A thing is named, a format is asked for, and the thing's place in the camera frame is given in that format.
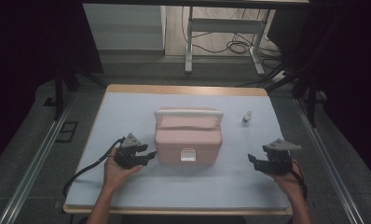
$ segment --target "dark curtain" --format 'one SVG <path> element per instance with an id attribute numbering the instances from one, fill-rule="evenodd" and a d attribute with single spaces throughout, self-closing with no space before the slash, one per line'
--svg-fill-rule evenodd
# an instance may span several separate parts
<path id="1" fill-rule="evenodd" d="M 350 5 L 323 55 L 320 88 L 324 110 L 371 170 L 371 1 Z"/>
<path id="2" fill-rule="evenodd" d="M 0 154 L 60 63 L 103 72 L 81 2 L 0 0 Z"/>

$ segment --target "black wire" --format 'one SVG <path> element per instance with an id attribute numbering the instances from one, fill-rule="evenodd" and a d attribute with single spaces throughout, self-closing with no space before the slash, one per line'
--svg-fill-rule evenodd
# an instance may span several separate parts
<path id="1" fill-rule="evenodd" d="M 276 71 L 277 71 L 277 69 L 281 69 L 281 66 L 282 66 L 282 63 L 280 63 L 272 71 L 270 71 L 269 74 L 267 74 L 265 77 L 262 77 L 258 81 L 247 82 L 247 83 L 235 86 L 235 87 L 243 87 L 243 86 L 252 85 L 252 84 L 258 84 L 257 87 L 262 87 L 264 83 L 268 82 L 269 80 L 271 80 L 273 77 L 276 76 Z"/>
<path id="2" fill-rule="evenodd" d="M 259 13 L 260 12 L 261 12 L 261 9 L 258 9 L 257 18 L 255 18 L 255 20 L 258 20 L 258 17 L 259 17 Z"/>
<path id="3" fill-rule="evenodd" d="M 237 11 L 235 11 L 235 13 L 232 15 L 232 17 L 237 13 L 239 12 L 240 10 L 238 9 Z M 243 10 L 243 13 L 241 15 L 241 19 L 244 18 L 244 14 L 246 12 L 246 9 Z M 186 38 L 186 33 L 185 33 L 185 28 L 184 28 L 184 25 L 183 25 L 183 21 L 184 21 L 184 7 L 182 7 L 182 33 L 183 33 L 183 38 L 185 40 L 186 43 L 188 43 L 188 40 Z M 209 34 L 212 34 L 213 32 L 207 32 L 207 33 L 204 33 L 204 34 L 201 34 L 201 35 L 193 35 L 191 36 L 192 38 L 195 38 L 195 37 L 200 37 L 200 36 L 203 36 L 203 35 L 209 35 Z M 244 39 L 246 42 L 243 42 L 243 41 L 239 41 L 239 40 L 236 40 L 236 37 L 240 37 L 242 39 Z M 213 50 L 209 50 L 209 49 L 206 49 L 202 46 L 199 46 L 199 45 L 192 45 L 193 47 L 196 47 L 196 48 L 199 48 L 199 49 L 203 49 L 207 52 L 210 52 L 210 53 L 221 53 L 221 52 L 224 52 L 226 50 L 231 50 L 233 53 L 236 53 L 236 54 L 242 54 L 242 53 L 245 53 L 247 52 L 252 46 L 253 46 L 253 41 L 254 41 L 254 35 L 253 35 L 253 40 L 252 41 L 249 41 L 247 40 L 246 38 L 244 38 L 243 36 L 241 35 L 238 35 L 238 34 L 234 34 L 234 36 L 232 37 L 232 40 L 228 41 L 227 42 L 227 47 L 225 49 L 221 49 L 221 50 L 217 50 L 217 51 L 213 51 Z M 235 50 L 233 49 L 233 47 L 241 47 L 242 50 Z"/>
<path id="4" fill-rule="evenodd" d="M 208 13 L 208 11 L 207 11 L 207 7 L 205 7 L 205 13 L 206 13 L 206 15 L 208 15 L 208 17 L 210 18 L 210 15 L 209 15 L 209 13 Z"/>
<path id="5" fill-rule="evenodd" d="M 75 215 L 74 214 L 70 214 L 70 224 L 72 224 L 73 223 L 73 218 L 75 217 Z"/>
<path id="6" fill-rule="evenodd" d="M 102 157 L 100 157 L 96 162 L 94 162 L 93 164 L 85 167 L 84 169 L 80 170 L 79 172 L 77 172 L 63 187 L 63 190 L 62 190 L 62 194 L 64 197 L 67 196 L 67 190 L 68 188 L 70 187 L 70 185 L 72 185 L 73 181 L 75 181 L 76 178 L 78 178 L 80 175 L 84 174 L 85 172 L 87 172 L 88 170 L 92 169 L 93 167 L 99 165 L 102 161 L 104 161 L 107 156 L 110 154 L 111 150 L 116 146 L 116 144 L 118 143 L 121 143 L 124 142 L 124 138 L 121 138 L 121 139 L 118 139 L 116 140 L 116 142 L 104 153 L 104 155 Z"/>
<path id="7" fill-rule="evenodd" d="M 263 64 L 265 67 L 267 67 L 267 68 L 269 68 L 269 69 L 275 69 L 275 67 L 272 67 L 272 66 L 270 66 L 270 65 L 267 65 L 267 64 L 265 63 L 265 61 L 280 61 L 280 59 L 266 58 L 266 59 L 263 59 L 263 60 L 262 60 L 262 64 Z"/>
<path id="8" fill-rule="evenodd" d="M 240 18 L 241 20 L 242 20 L 243 17 L 244 17 L 244 13 L 246 13 L 246 9 L 247 9 L 247 8 L 245 8 L 245 9 L 243 10 L 243 14 L 241 15 L 241 18 Z"/>
<path id="9" fill-rule="evenodd" d="M 308 188 L 305 184 L 304 175 L 302 174 L 301 167 L 299 166 L 299 164 L 295 160 L 292 160 L 292 162 L 296 165 L 296 167 L 298 167 L 300 175 L 298 175 L 294 170 L 291 170 L 290 174 L 292 174 L 298 181 L 298 184 L 302 188 L 304 199 L 306 200 L 308 197 Z M 293 217 L 291 217 L 290 220 L 287 221 L 287 224 L 291 223 L 293 223 Z"/>
<path id="10" fill-rule="evenodd" d="M 239 12 L 239 10 L 240 10 L 240 9 L 238 8 L 238 9 L 234 12 L 234 14 L 232 14 L 231 19 L 234 18 L 235 14 L 236 14 L 237 12 Z"/>
<path id="11" fill-rule="evenodd" d="M 258 49 L 262 49 L 262 50 L 267 50 L 267 51 L 274 51 L 274 52 L 279 52 L 279 53 L 282 53 L 281 50 L 279 49 L 263 49 L 263 48 L 258 48 Z"/>

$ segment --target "forearm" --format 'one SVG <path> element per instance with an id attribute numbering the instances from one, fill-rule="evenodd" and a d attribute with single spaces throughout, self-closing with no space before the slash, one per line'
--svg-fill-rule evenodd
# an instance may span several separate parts
<path id="1" fill-rule="evenodd" d="M 110 203 L 113 197 L 114 191 L 103 188 L 99 197 L 96 201 L 95 206 L 92 208 L 92 212 L 89 215 L 87 224 L 90 223 L 107 223 L 109 217 Z"/>
<path id="2" fill-rule="evenodd" d="M 293 209 L 293 224 L 311 224 L 309 209 L 302 194 L 289 197 Z"/>

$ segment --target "table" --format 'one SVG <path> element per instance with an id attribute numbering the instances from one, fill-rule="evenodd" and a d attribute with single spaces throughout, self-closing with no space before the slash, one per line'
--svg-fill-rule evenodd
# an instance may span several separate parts
<path id="1" fill-rule="evenodd" d="M 282 138 L 263 89 L 110 85 L 77 171 L 94 163 L 118 138 L 132 132 L 154 151 L 154 111 L 162 106 L 213 106 L 224 113 L 223 146 L 212 166 L 162 165 L 153 159 L 119 190 L 111 213 L 161 215 L 289 215 L 286 196 L 272 179 L 254 170 L 247 153 L 266 160 L 262 145 Z M 252 108 L 249 126 L 241 118 Z M 103 164 L 81 175 L 63 209 L 88 213 L 103 182 Z"/>

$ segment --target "floor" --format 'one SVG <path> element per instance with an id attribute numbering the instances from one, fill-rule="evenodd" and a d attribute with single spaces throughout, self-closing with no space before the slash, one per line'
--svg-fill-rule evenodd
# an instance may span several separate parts
<path id="1" fill-rule="evenodd" d="M 209 8 L 206 11 L 202 8 L 199 13 L 215 15 Z M 219 49 L 222 46 L 221 44 L 215 47 L 204 45 L 202 42 L 195 43 L 212 49 Z M 250 57 L 247 55 L 213 57 L 212 54 L 203 55 L 204 52 L 201 51 L 199 57 L 194 60 L 192 75 L 185 75 L 184 54 L 181 52 L 183 48 L 181 46 L 173 47 L 171 53 L 167 52 L 170 55 L 101 55 L 104 74 L 96 76 L 108 84 L 223 87 L 239 85 L 255 87 L 261 84 L 262 77 L 256 74 Z M 270 71 L 270 65 L 274 66 L 278 62 L 269 63 L 271 64 L 265 64 L 267 72 Z M 55 92 L 52 81 L 38 89 L 35 103 L 28 117 L 0 158 L 0 219 L 8 218 L 4 211 L 10 204 L 15 204 L 16 208 L 11 220 L 7 223 L 69 223 L 70 221 L 71 216 L 62 212 L 64 202 L 62 188 L 76 170 L 77 162 L 88 140 L 104 94 L 104 89 L 91 80 L 79 75 L 77 78 L 81 84 L 79 91 L 65 91 L 68 110 L 63 118 L 65 122 L 77 122 L 76 133 L 68 143 L 55 141 L 68 138 L 68 133 L 58 133 L 52 136 L 53 142 L 50 143 L 47 154 L 39 163 L 40 167 L 32 167 L 32 170 L 36 172 L 35 177 L 28 179 L 28 184 L 24 184 L 30 186 L 28 189 L 22 188 L 20 181 L 27 174 L 29 165 L 34 161 L 34 156 L 47 142 L 48 133 L 56 124 L 52 120 L 55 108 L 44 106 L 47 98 L 52 97 Z M 270 92 L 269 97 L 284 138 L 304 148 L 293 156 L 301 163 L 306 175 L 309 186 L 308 205 L 314 222 L 371 223 L 371 173 L 354 148 L 326 116 L 323 106 L 317 105 L 315 111 L 317 127 L 314 131 L 319 134 L 324 149 L 339 173 L 340 182 L 346 187 L 345 194 L 349 193 L 350 201 L 354 203 L 356 211 L 360 212 L 362 221 L 354 222 L 348 213 L 354 210 L 347 208 L 352 204 L 343 201 L 341 192 L 336 189 L 336 180 L 328 174 L 327 167 L 324 166 L 319 153 L 318 147 L 320 146 L 314 144 L 315 141 L 309 134 L 308 125 L 303 120 L 297 102 L 290 93 L 293 86 L 293 82 L 287 83 Z M 305 103 L 303 99 L 300 99 L 300 102 L 301 105 Z M 25 198 L 19 200 L 14 197 L 17 195 Z M 75 215 L 73 223 L 77 223 L 86 216 L 86 214 Z M 289 219 L 288 216 L 244 216 L 242 218 L 248 224 L 286 223 Z M 112 215 L 109 223 L 120 223 L 122 219 L 122 216 Z"/>

